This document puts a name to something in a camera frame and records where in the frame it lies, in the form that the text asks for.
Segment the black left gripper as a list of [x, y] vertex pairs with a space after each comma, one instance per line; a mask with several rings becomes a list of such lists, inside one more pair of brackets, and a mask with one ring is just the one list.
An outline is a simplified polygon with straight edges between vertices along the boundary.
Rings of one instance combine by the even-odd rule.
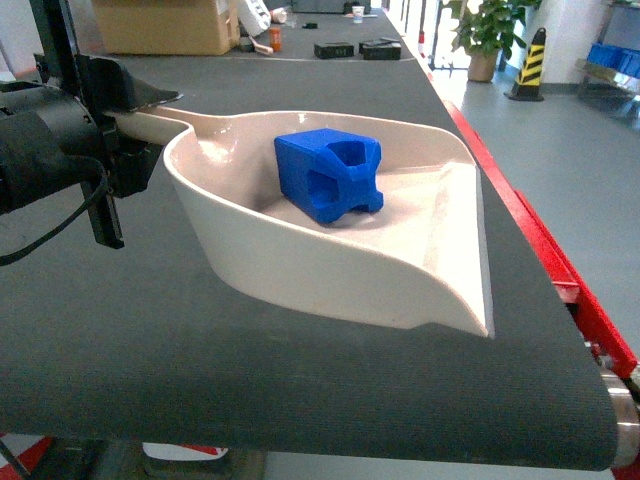
[[[65, 92], [83, 100], [93, 113], [134, 112], [179, 100], [182, 94], [160, 89], [134, 77], [119, 61], [107, 57], [81, 55], [68, 1], [30, 1], [46, 64]], [[145, 191], [162, 147], [122, 133], [113, 117], [99, 121], [101, 161], [108, 182], [81, 184], [96, 241], [120, 249], [124, 246], [115, 207], [115, 198]]]

